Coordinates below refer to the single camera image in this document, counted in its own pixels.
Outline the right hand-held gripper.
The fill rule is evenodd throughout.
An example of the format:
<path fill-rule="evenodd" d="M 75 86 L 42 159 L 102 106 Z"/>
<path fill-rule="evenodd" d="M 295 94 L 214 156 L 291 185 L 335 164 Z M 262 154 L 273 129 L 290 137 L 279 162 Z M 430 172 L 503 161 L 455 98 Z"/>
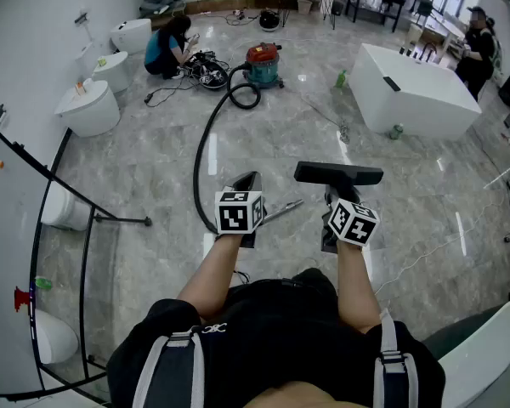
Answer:
<path fill-rule="evenodd" d="M 337 190 L 327 184 L 325 202 L 331 207 L 323 217 L 321 251 L 337 252 L 337 242 L 366 247 L 379 225 L 379 217 L 369 207 L 360 204 L 360 193 L 354 187 L 346 191 L 346 200 L 338 199 Z"/>

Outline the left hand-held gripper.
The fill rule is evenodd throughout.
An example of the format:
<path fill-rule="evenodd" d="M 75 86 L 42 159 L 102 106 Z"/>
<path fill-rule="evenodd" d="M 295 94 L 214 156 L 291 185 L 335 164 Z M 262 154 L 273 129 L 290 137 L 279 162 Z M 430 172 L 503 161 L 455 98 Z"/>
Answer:
<path fill-rule="evenodd" d="M 227 191 L 215 194 L 215 219 L 219 235 L 239 235 L 241 247 L 254 248 L 256 230 L 264 221 L 262 175 L 251 171 L 227 181 Z"/>

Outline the shiny metal tool shaft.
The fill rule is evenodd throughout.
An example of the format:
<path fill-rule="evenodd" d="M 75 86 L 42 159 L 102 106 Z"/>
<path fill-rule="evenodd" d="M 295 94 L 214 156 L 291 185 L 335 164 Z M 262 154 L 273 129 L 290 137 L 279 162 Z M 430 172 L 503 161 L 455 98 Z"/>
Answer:
<path fill-rule="evenodd" d="M 272 213 L 267 213 L 265 216 L 264 216 L 264 219 L 262 221 L 261 224 L 267 224 L 283 215 L 285 215 L 286 213 L 289 213 L 290 211 L 292 211 L 293 209 L 301 206 L 304 204 L 304 200 L 303 199 L 300 199 L 300 200 L 296 200 L 296 201 L 293 201 L 293 202 L 289 202 L 287 203 L 284 207 L 278 209 L 277 211 L 275 212 L 272 212 Z"/>

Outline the person's right forearm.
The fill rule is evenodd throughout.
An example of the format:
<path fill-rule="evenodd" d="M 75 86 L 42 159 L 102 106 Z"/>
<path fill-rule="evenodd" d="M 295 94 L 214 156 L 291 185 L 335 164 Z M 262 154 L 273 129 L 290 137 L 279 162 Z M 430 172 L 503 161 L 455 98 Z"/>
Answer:
<path fill-rule="evenodd" d="M 338 313 L 346 324 L 362 333 L 381 324 L 362 251 L 344 241 L 337 243 L 337 297 Z"/>

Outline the person's left forearm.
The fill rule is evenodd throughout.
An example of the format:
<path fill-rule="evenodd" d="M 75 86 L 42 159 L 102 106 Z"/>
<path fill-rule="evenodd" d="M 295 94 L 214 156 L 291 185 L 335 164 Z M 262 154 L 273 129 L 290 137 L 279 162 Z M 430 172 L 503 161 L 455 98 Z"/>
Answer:
<path fill-rule="evenodd" d="M 241 240 L 241 235 L 222 235 L 216 240 L 178 295 L 178 300 L 190 303 L 203 320 L 211 319 L 224 306 Z"/>

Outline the red and teal vacuum canister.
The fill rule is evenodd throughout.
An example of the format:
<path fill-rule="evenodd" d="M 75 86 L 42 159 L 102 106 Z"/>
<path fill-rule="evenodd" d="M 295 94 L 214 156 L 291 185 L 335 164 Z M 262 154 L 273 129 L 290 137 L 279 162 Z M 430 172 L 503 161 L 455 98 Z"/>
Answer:
<path fill-rule="evenodd" d="M 281 50 L 282 46 L 276 45 L 274 42 L 261 42 L 250 47 L 246 53 L 246 62 L 249 64 L 249 68 L 244 70 L 244 77 L 260 88 L 272 88 L 273 86 L 284 88 L 283 79 L 278 73 Z"/>

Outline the white bathtub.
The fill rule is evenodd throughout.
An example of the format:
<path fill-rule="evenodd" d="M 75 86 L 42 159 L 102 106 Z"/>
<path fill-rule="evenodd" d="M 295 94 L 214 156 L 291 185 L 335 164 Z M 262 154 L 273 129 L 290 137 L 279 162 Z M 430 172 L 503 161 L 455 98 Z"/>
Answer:
<path fill-rule="evenodd" d="M 385 76 L 401 91 L 394 92 Z M 404 135 L 457 140 L 481 114 L 454 71 L 368 43 L 360 45 L 348 85 L 366 126 L 375 133 L 402 124 Z"/>

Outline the person's black shirt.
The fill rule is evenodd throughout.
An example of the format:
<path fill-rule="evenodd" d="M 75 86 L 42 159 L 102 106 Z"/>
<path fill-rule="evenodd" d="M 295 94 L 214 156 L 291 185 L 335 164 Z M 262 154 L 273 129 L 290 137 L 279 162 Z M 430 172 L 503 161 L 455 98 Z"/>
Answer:
<path fill-rule="evenodd" d="M 204 408 L 243 408 L 270 388 L 309 383 L 333 399 L 370 406 L 382 329 L 344 323 L 337 294 L 317 269 L 291 279 L 259 280 L 229 291 L 207 322 L 178 299 L 154 303 L 107 365 L 115 408 L 131 408 L 154 342 L 194 332 L 204 356 Z"/>

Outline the green basin white rim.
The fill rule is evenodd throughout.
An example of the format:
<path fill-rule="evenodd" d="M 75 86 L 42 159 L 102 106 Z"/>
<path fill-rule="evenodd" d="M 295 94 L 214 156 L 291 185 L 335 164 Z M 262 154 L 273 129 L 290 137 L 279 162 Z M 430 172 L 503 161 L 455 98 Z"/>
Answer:
<path fill-rule="evenodd" d="M 510 366 L 510 301 L 424 340 L 445 372 L 442 408 L 466 408 Z"/>

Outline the red sticker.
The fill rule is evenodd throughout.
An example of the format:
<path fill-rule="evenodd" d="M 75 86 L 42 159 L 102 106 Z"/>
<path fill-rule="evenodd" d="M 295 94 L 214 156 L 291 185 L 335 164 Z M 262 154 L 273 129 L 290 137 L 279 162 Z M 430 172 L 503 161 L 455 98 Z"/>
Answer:
<path fill-rule="evenodd" d="M 18 287 L 14 289 L 14 309 L 16 312 L 20 311 L 20 307 L 23 305 L 29 306 L 31 303 L 31 294 L 24 292 Z"/>

